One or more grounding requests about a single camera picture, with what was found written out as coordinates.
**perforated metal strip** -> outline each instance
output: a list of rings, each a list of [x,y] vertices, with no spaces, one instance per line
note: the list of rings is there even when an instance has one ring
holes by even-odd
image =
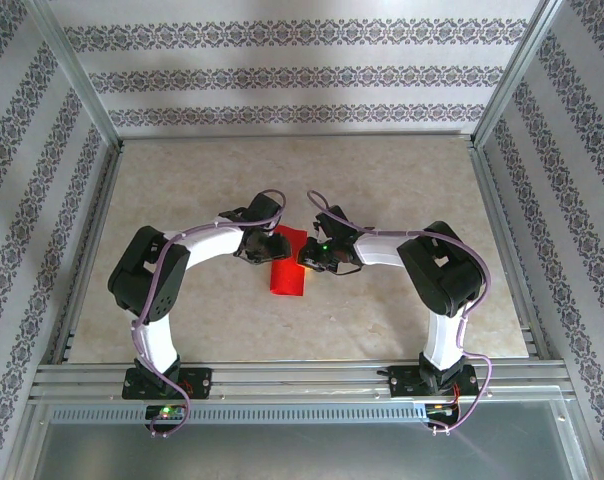
[[[143,405],[56,406],[52,423],[139,424],[144,422]],[[170,418],[167,423],[177,421]],[[327,424],[407,423],[426,420],[424,404],[392,405],[202,405],[191,410],[191,424]]]

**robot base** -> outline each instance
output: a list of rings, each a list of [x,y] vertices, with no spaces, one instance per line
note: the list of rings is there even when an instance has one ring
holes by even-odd
[[[420,375],[419,366],[390,366],[384,375],[388,375],[391,397],[421,397],[433,395],[434,392]],[[475,396],[479,392],[475,368],[464,365],[454,380],[444,386],[439,395],[453,395],[453,385],[460,388],[460,395]]]
[[[177,368],[174,369],[172,366],[165,372],[165,375],[182,387],[189,398],[193,400],[209,398],[213,370],[210,368],[180,367],[179,360],[176,363]],[[136,361],[136,367],[129,368],[126,371],[122,398],[125,400],[171,400],[173,398],[182,399],[182,395],[142,365],[138,365]]]

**black mounting plate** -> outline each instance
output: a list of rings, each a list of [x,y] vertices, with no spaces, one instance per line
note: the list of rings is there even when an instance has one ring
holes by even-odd
[[[192,400],[205,400],[209,398],[211,391],[212,374],[213,370],[210,368],[181,367],[178,385]],[[122,398],[125,400],[170,400],[182,398],[182,396],[173,389],[170,394],[164,395],[156,386],[149,383],[137,368],[133,367],[127,369],[124,376]]]
[[[388,367],[386,371],[388,372],[389,390],[392,398],[432,396],[426,383],[420,377],[419,366],[393,365]],[[455,377],[455,383],[460,387],[460,395],[475,396],[480,391],[475,368],[472,365],[464,365],[462,371]],[[453,387],[440,392],[440,395],[453,395]]]

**metal sheet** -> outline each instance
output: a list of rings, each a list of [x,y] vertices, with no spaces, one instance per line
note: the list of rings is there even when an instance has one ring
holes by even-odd
[[[74,480],[574,478],[547,403],[486,405],[435,438],[413,424],[187,426],[168,441],[142,426],[51,424],[38,471]]]

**tile surface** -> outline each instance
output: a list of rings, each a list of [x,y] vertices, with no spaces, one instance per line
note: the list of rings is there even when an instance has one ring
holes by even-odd
[[[498,252],[461,139],[325,137],[130,141],[80,323],[72,362],[130,362],[127,320],[108,277],[137,229],[178,230],[246,206],[265,188],[288,197],[283,224],[312,230],[314,188],[350,220],[388,229],[448,222],[485,258],[494,290],[471,318],[465,346],[526,356]],[[303,297],[269,293],[270,265],[218,257],[187,272],[171,312],[184,361],[417,358],[428,311],[400,268],[344,278],[308,272]]]

